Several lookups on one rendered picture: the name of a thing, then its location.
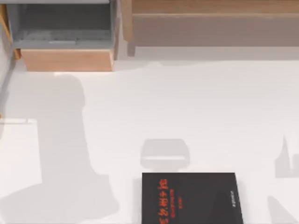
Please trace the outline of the black book with red lettering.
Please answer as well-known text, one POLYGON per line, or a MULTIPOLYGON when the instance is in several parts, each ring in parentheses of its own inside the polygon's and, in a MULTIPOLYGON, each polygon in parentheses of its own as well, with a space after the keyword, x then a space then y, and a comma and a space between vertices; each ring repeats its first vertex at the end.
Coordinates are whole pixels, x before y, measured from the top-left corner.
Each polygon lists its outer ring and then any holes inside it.
POLYGON ((235 173, 143 173, 142 224, 244 224, 235 173))

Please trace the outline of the pale wooden drawer front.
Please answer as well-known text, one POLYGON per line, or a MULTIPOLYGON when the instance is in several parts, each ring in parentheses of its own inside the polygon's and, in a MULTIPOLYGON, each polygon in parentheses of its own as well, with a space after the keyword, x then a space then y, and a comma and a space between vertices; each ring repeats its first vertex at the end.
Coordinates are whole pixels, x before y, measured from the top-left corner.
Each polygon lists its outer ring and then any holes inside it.
POLYGON ((22 49, 28 71, 112 71, 114 51, 104 49, 22 49))

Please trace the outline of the wooden open shelf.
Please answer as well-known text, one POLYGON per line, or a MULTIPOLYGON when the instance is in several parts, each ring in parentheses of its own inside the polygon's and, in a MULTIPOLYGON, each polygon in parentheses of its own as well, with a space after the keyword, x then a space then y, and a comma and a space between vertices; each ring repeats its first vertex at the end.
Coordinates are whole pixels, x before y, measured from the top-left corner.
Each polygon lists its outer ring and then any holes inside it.
POLYGON ((299 47, 299 0, 118 0, 137 47, 299 47))

